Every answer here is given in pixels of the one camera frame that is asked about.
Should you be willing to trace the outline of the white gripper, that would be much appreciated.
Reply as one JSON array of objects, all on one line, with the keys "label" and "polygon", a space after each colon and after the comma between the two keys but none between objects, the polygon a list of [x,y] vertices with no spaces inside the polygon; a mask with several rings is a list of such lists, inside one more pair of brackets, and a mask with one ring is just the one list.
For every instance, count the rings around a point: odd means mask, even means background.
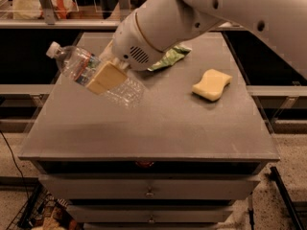
[{"label": "white gripper", "polygon": [[128,78],[122,70],[111,63],[115,56],[128,63],[135,71],[147,70],[164,56],[164,53],[156,50],[143,35],[138,25],[136,11],[121,22],[114,33],[113,41],[110,40],[99,55],[101,62],[106,63],[101,64],[98,72],[86,85],[89,91],[100,95]]}]

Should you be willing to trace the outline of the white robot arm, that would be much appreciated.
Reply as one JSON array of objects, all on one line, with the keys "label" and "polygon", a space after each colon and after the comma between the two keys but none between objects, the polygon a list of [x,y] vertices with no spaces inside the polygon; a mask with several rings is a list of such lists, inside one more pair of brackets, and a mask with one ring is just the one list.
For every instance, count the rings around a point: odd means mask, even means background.
[{"label": "white robot arm", "polygon": [[307,0],[147,0],[119,24],[99,59],[143,71],[171,47],[226,21],[251,32],[307,77]]}]

